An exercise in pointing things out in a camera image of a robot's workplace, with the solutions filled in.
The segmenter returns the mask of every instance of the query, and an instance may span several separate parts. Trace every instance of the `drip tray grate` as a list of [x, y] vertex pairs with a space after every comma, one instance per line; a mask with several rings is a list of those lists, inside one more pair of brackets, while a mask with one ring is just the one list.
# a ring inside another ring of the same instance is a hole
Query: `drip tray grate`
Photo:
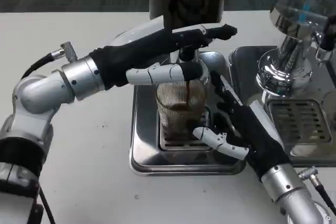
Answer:
[[[160, 117], [157, 117], [157, 124], [160, 126], [159, 130], [159, 145], [162, 150], [165, 151], [178, 151], [178, 150], [209, 150], [210, 147], [203, 143], [201, 140], [193, 136], [192, 133], [189, 134], [174, 134], [173, 136], [167, 137], [164, 133], [163, 126], [160, 123]], [[210, 127], [211, 125], [211, 114], [208, 107], [202, 114], [201, 125], [204, 127]]]
[[331, 141], [329, 128], [317, 101], [272, 99], [268, 102], [268, 108], [286, 145]]

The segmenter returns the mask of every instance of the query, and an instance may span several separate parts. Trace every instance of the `robotic arm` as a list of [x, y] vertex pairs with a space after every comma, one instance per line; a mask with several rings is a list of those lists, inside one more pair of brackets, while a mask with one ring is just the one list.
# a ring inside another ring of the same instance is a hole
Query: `robotic arm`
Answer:
[[[51, 53], [55, 59], [66, 55], [70, 63], [47, 77], [23, 78], [12, 95], [13, 114], [0, 131], [0, 194], [6, 198], [6, 209], [15, 209], [14, 215], [21, 217], [13, 219], [13, 214], [3, 210], [3, 223], [36, 223], [32, 220], [34, 211], [32, 214], [30, 211], [36, 209], [38, 180], [53, 138], [51, 119], [63, 103], [72, 103], [75, 97], [80, 101], [127, 83], [155, 84], [199, 78], [203, 71], [195, 62], [138, 67], [161, 54], [184, 47], [205, 47], [215, 38], [229, 39], [236, 32], [234, 27], [221, 24], [169, 30], [163, 27], [163, 18], [159, 17], [124, 32], [111, 45], [95, 49], [82, 59], [77, 60], [70, 43]], [[18, 201], [25, 203], [22, 214], [18, 213]]]
[[[260, 103], [243, 105], [223, 76], [212, 72], [211, 79], [216, 93], [223, 99], [217, 105], [219, 112], [214, 115], [215, 127], [197, 127], [191, 122], [193, 134], [225, 155], [245, 159], [272, 202], [288, 214], [288, 223], [329, 223], [330, 217], [318, 208], [302, 181], [302, 174], [308, 178], [314, 173], [309, 169], [296, 173], [278, 132]], [[326, 202], [333, 210], [328, 196]]]

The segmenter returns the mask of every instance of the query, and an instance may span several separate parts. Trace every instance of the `stainless steel drip tray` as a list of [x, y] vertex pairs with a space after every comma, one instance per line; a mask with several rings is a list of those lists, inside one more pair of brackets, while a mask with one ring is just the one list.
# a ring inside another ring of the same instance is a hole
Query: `stainless steel drip tray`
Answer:
[[[155, 62], [162, 62], [166, 58], [167, 56], [162, 56]], [[221, 54], [203, 52], [200, 59], [207, 65], [209, 71], [216, 70], [229, 78], [229, 70]], [[155, 91], [155, 86], [134, 87], [130, 166], [136, 173], [143, 175], [231, 175], [244, 169], [245, 162], [207, 147], [204, 148], [204, 146], [166, 148], [165, 150], [161, 148]], [[206, 101], [207, 107], [215, 112], [218, 101], [219, 98], [210, 86]]]
[[[240, 47], [229, 56], [231, 82], [243, 103], [261, 101], [263, 90], [256, 82], [258, 60], [274, 48]], [[336, 124], [326, 117], [331, 112], [336, 115], [336, 89], [327, 68], [317, 67], [313, 50], [307, 58], [312, 76], [306, 90], [290, 99], [270, 99], [265, 108], [295, 166], [336, 166]], [[331, 109], [323, 110], [327, 100]]]

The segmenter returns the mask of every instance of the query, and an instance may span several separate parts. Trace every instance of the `table surface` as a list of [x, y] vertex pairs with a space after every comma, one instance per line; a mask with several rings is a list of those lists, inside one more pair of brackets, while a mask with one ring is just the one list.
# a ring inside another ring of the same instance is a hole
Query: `table surface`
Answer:
[[[65, 41], [83, 57], [148, 20], [148, 13], [0, 14], [0, 122], [12, 113], [12, 90], [35, 60]], [[228, 56], [237, 47], [276, 45], [283, 37], [268, 11], [225, 12], [222, 22], [236, 26], [238, 34], [206, 50]], [[49, 74], [65, 63], [61, 59], [38, 73]], [[63, 105], [55, 115], [40, 182], [57, 223], [283, 223], [249, 167], [234, 176], [134, 174], [129, 168], [132, 100], [133, 87], [127, 85]], [[319, 177], [336, 201], [336, 169], [320, 168]], [[43, 223], [49, 223], [46, 214]]]

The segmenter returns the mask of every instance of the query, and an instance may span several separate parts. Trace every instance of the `black glove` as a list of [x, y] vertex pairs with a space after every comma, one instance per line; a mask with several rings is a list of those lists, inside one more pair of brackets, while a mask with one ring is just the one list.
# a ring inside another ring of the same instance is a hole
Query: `black glove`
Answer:
[[237, 33], [235, 27], [224, 25], [207, 29], [204, 34], [200, 29], [173, 33], [162, 29], [122, 46], [106, 46], [91, 52], [105, 89], [127, 84], [126, 71], [144, 65], [150, 59], [162, 54], [169, 54], [180, 48], [198, 49], [206, 47], [214, 39], [230, 39]]
[[246, 161], [261, 178], [269, 169], [276, 165], [290, 163], [289, 157], [285, 154], [282, 146], [274, 140], [258, 120], [253, 110], [249, 106], [242, 105], [239, 99], [226, 89], [217, 72], [211, 72], [212, 84], [215, 92], [223, 102], [217, 107], [229, 115], [234, 128], [239, 132], [240, 137], [233, 134], [231, 127], [224, 122], [220, 113], [214, 116], [215, 130], [220, 132], [229, 130], [230, 135], [227, 141], [233, 145], [243, 145], [249, 147], [250, 151], [246, 156]]

